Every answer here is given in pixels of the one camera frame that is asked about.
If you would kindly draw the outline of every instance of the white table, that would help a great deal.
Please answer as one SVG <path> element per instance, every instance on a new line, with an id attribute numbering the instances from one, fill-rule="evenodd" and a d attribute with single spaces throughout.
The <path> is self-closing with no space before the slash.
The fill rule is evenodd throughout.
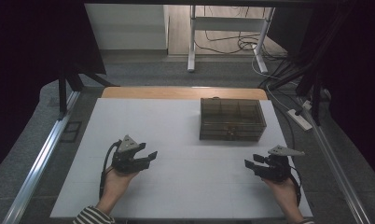
<path id="1" fill-rule="evenodd" d="M 128 219 L 253 219 L 284 217 L 270 189 L 244 167 L 252 154 L 285 140 L 271 101 L 260 101 L 267 128 L 259 142 L 199 140 L 200 100 L 98 99 L 51 217 L 72 218 L 98 202 L 109 147 L 129 134 L 158 151 L 130 184 L 111 216 Z M 312 217 L 302 191 L 300 210 Z"/>

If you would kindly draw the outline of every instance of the gray floor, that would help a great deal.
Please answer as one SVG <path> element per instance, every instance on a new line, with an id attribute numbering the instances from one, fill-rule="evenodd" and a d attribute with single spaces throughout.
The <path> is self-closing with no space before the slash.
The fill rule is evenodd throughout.
<path id="1" fill-rule="evenodd" d="M 130 60 L 121 63 L 121 60 L 126 58 Z M 194 74 L 187 72 L 184 57 L 136 55 L 134 59 L 134 57 L 124 55 L 105 55 L 104 61 L 108 73 L 104 78 L 124 86 L 255 88 L 264 78 L 252 70 L 250 60 L 245 58 L 199 58 L 197 71 Z M 268 63 L 270 70 L 273 70 L 276 65 L 277 62 Z M 62 140 L 50 158 L 46 171 L 22 216 L 21 223 L 70 223 L 69 220 L 51 219 L 49 213 L 75 156 L 95 100 L 100 97 L 103 89 L 89 79 L 84 80 L 86 85 L 91 87 L 80 94 L 76 109 L 69 121 L 70 127 L 80 125 L 80 128 L 78 132 L 64 132 L 62 135 Z M 282 87 L 282 90 L 293 93 L 293 88 L 293 85 L 286 85 Z M 57 95 L 57 82 L 50 83 L 43 88 L 41 101 L 33 117 L 0 167 L 0 223 L 58 117 Z M 275 96 L 284 105 L 295 106 L 289 98 L 281 94 L 275 94 Z M 303 187 L 317 223 L 355 223 L 352 212 L 319 149 L 313 132 L 302 131 L 295 122 L 284 116 L 285 108 L 276 101 L 273 101 L 273 104 L 280 109 L 277 109 L 276 113 L 288 146 L 304 150 L 307 154 L 305 157 L 296 158 L 295 164 L 302 174 Z M 331 118 L 327 111 L 327 104 L 326 99 L 321 103 L 322 128 L 326 131 L 326 137 L 334 147 L 340 164 L 357 191 L 372 223 L 375 223 L 375 174 L 354 144 Z M 164 223 L 164 221 L 147 220 L 139 221 L 139 223 Z M 236 222 L 206 221 L 205 223 Z M 252 220 L 252 223 L 285 223 L 285 221 Z"/>

